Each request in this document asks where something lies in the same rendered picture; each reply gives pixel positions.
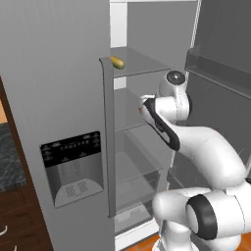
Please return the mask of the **yellow-green cucumber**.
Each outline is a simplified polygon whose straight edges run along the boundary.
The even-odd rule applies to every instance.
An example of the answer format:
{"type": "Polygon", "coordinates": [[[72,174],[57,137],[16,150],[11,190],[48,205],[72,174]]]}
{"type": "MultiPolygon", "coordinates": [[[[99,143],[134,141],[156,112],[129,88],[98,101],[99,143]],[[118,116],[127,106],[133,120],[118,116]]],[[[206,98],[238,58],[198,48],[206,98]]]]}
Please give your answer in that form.
{"type": "Polygon", "coordinates": [[[126,63],[116,56],[111,56],[110,60],[112,61],[113,66],[118,70],[122,70],[126,66],[126,63]]]}

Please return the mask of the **glass fridge shelf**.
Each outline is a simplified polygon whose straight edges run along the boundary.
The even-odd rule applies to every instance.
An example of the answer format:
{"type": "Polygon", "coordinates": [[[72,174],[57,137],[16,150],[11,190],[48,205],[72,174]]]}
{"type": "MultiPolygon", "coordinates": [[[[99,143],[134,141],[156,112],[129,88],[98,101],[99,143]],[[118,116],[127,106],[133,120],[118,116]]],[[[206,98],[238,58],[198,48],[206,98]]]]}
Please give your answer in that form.
{"type": "Polygon", "coordinates": [[[127,88],[114,91],[115,131],[144,125],[138,105],[139,97],[127,88]]]}
{"type": "Polygon", "coordinates": [[[111,55],[125,62],[122,70],[114,69],[114,78],[155,73],[171,68],[127,46],[112,48],[111,55]]]}

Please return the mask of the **clear fridge drawer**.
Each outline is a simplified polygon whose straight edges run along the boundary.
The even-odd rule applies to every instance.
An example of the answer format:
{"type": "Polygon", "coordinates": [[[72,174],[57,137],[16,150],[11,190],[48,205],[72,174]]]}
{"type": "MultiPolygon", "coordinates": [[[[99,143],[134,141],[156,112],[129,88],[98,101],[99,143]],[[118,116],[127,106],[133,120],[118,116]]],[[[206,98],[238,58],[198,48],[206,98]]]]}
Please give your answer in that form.
{"type": "Polygon", "coordinates": [[[151,137],[146,125],[116,133],[116,213],[149,201],[155,194],[162,165],[150,152],[151,137]]]}

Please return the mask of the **grey fridge door with dispenser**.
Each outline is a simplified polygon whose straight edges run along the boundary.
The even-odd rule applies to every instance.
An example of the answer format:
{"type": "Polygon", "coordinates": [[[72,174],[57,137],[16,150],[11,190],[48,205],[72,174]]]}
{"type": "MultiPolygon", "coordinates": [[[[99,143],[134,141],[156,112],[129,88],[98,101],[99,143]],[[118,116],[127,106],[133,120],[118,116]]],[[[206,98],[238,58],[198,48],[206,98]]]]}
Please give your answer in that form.
{"type": "Polygon", "coordinates": [[[114,251],[108,193],[55,208],[41,145],[103,132],[109,0],[0,0],[0,76],[54,251],[114,251]]]}

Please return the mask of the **grey fridge body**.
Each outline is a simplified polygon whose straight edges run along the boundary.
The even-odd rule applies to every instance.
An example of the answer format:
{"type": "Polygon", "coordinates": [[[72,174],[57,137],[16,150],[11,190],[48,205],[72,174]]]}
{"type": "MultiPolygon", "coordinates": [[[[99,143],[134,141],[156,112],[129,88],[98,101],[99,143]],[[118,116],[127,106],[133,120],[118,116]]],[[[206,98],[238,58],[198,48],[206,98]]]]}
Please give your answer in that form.
{"type": "MultiPolygon", "coordinates": [[[[197,6],[198,0],[111,0],[112,48],[127,46],[170,66],[170,70],[183,70],[185,54],[193,39],[197,6]]],[[[114,91],[127,88],[138,97],[154,94],[167,71],[114,78],[114,91]]],[[[147,126],[151,137],[157,138],[149,144],[150,152],[163,167],[156,194],[168,186],[168,170],[175,153],[147,123],[140,126],[147,126]]],[[[116,213],[116,251],[126,251],[131,245],[158,232],[159,227],[153,218],[153,197],[116,213]]]]}

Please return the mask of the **grey fridge door bin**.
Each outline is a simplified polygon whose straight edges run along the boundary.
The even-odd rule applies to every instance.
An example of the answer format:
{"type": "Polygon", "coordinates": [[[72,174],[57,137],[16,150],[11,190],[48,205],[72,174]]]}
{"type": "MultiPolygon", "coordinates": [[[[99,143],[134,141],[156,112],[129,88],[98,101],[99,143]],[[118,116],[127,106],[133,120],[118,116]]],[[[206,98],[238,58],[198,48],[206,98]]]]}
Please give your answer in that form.
{"type": "Polygon", "coordinates": [[[202,56],[198,46],[187,51],[185,70],[251,100],[251,73],[202,56]]]}

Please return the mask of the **grey open fridge door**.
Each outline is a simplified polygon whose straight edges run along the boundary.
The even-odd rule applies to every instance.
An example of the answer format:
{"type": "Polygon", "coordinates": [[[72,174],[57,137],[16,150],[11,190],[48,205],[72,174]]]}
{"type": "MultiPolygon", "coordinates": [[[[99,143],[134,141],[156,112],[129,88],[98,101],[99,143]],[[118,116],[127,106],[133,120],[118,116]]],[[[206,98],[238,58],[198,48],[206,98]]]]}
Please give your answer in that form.
{"type": "MultiPolygon", "coordinates": [[[[202,56],[251,73],[251,0],[202,0],[194,45],[202,56]]],[[[251,100],[189,73],[193,111],[186,154],[210,186],[241,184],[251,157],[251,100]]]]}

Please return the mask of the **dark wooden drawer cabinet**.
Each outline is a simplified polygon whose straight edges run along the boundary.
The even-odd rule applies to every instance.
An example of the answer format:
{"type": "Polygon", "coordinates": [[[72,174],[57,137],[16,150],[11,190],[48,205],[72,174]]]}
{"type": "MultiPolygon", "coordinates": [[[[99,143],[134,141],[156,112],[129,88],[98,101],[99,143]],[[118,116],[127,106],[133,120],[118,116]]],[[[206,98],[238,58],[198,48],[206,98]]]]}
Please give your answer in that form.
{"type": "Polygon", "coordinates": [[[0,251],[54,251],[0,77],[0,251]]]}

